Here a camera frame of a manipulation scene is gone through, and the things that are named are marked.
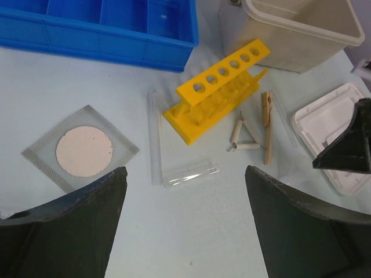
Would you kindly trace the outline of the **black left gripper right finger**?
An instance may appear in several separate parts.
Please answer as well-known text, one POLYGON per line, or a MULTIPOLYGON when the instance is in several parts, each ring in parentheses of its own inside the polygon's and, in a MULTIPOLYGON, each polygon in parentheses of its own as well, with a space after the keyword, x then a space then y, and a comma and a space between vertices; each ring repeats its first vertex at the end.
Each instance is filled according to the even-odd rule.
POLYGON ((269 277, 370 277, 370 215, 288 186, 255 166, 246 188, 269 277))

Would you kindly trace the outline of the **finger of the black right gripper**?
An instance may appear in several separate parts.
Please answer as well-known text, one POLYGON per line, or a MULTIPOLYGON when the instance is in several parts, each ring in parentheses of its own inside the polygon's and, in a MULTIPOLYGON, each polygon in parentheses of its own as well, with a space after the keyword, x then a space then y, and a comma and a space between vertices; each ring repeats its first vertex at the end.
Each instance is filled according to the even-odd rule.
POLYGON ((315 169, 370 173, 370 98, 354 105, 348 127, 312 161, 315 169))

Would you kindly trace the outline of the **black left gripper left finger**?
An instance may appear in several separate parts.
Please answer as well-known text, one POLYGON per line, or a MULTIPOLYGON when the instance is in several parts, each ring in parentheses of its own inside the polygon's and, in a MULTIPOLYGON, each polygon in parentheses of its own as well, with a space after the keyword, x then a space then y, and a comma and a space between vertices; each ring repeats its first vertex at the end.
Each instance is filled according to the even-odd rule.
POLYGON ((1 220, 1 277, 104 277, 127 190, 119 167, 1 220))

